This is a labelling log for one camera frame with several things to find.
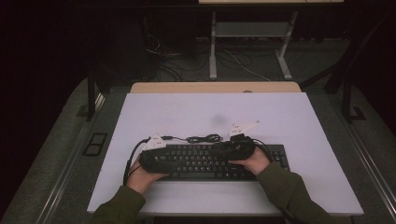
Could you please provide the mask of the metal floor rail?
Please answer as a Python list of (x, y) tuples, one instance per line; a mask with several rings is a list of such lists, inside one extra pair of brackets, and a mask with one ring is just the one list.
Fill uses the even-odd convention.
[(36, 158), (43, 178), (42, 189), (49, 192), (44, 196), (35, 224), (50, 224), (72, 178), (82, 145), (88, 139), (93, 118), (89, 109), (91, 105), (93, 110), (101, 109), (103, 101), (101, 93), (95, 93), (90, 100), (85, 93), (78, 95), (75, 92), (67, 100)]
[(372, 180), (376, 191), (387, 207), (393, 222), (396, 224), (396, 195), (391, 190), (384, 176), (379, 171), (374, 159), (370, 155), (368, 148), (364, 145), (363, 140), (360, 138), (353, 121), (349, 121), (341, 112), (341, 103), (336, 99), (335, 95), (329, 97), (332, 107), (336, 110), (336, 114), (343, 122), (349, 138), (352, 140), (356, 153), (358, 154), (362, 165), (364, 166), (368, 176)]

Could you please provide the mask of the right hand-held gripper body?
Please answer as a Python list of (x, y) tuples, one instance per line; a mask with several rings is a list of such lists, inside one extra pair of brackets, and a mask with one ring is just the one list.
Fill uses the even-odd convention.
[(246, 160), (253, 154), (255, 144), (250, 137), (245, 135), (245, 132), (255, 128), (259, 124), (260, 122), (257, 120), (255, 122), (234, 123), (232, 125), (231, 130), (228, 132), (231, 142), (231, 152), (228, 156), (229, 161)]

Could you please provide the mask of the white table cover board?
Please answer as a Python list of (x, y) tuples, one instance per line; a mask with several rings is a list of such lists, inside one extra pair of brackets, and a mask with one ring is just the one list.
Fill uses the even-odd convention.
[[(308, 97), (300, 93), (130, 93), (99, 173), (89, 211), (118, 190), (136, 144), (154, 134), (177, 138), (217, 133), (252, 124), (246, 134), (286, 150), (310, 197), (328, 213), (362, 212)], [(275, 216), (260, 184), (250, 182), (158, 181), (146, 194), (144, 216)]]

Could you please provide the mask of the black floor socket frame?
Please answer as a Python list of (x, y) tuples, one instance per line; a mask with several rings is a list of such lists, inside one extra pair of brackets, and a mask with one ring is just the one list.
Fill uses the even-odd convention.
[(94, 133), (82, 154), (89, 157), (99, 156), (106, 142), (106, 138), (107, 133)]

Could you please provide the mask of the white metal frame desk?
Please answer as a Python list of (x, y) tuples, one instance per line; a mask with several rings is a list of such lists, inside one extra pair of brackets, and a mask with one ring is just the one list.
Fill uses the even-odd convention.
[[(345, 0), (198, 0), (200, 7), (321, 7), (341, 5)], [(209, 78), (218, 78), (216, 40), (220, 37), (280, 37), (282, 45), (275, 56), (285, 79), (292, 79), (284, 58), (297, 20), (299, 9), (294, 8), (287, 21), (219, 21), (219, 9), (211, 12), (210, 51), (208, 56)]]

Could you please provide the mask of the person's left hand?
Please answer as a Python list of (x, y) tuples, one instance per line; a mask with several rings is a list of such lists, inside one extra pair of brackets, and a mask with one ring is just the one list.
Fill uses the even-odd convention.
[(139, 161), (135, 161), (130, 168), (126, 186), (144, 195), (155, 181), (163, 177), (165, 174), (150, 173), (141, 167)]

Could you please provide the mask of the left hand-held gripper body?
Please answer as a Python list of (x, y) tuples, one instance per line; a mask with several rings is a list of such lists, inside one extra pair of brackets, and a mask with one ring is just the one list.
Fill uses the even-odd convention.
[(150, 173), (165, 173), (166, 166), (155, 156), (155, 149), (165, 147), (165, 142), (158, 134), (152, 135), (140, 153), (140, 165)]

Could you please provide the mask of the black metal stand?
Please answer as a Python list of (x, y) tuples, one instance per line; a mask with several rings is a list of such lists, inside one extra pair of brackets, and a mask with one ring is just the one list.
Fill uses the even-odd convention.
[(87, 97), (88, 103), (82, 105), (77, 113), (78, 117), (85, 117), (87, 121), (93, 118), (96, 111), (95, 109), (95, 82), (92, 70), (88, 72), (87, 75)]
[(350, 44), (341, 59), (300, 87), (326, 77), (324, 90), (342, 93), (341, 111), (348, 121), (362, 117), (360, 112), (351, 114), (352, 89), (356, 87), (388, 125), (396, 125), (396, 8), (372, 15), (358, 13), (347, 32)]

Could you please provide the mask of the black computer keyboard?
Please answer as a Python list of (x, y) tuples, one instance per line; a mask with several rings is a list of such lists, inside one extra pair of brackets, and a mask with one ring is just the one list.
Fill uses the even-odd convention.
[[(164, 165), (166, 161), (176, 162), (177, 172), (165, 177), (164, 181), (254, 181), (255, 175), (242, 165), (231, 164), (219, 156), (219, 144), (213, 145), (168, 145), (159, 149), (155, 156)], [(260, 145), (270, 161), (284, 170), (290, 169), (283, 145)]]

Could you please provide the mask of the person's right hand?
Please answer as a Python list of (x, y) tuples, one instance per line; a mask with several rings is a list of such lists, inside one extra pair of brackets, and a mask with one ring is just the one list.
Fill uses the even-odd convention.
[(230, 161), (231, 164), (242, 165), (245, 169), (258, 175), (261, 173), (271, 162), (264, 154), (264, 152), (256, 147), (253, 154), (246, 160), (241, 161)]

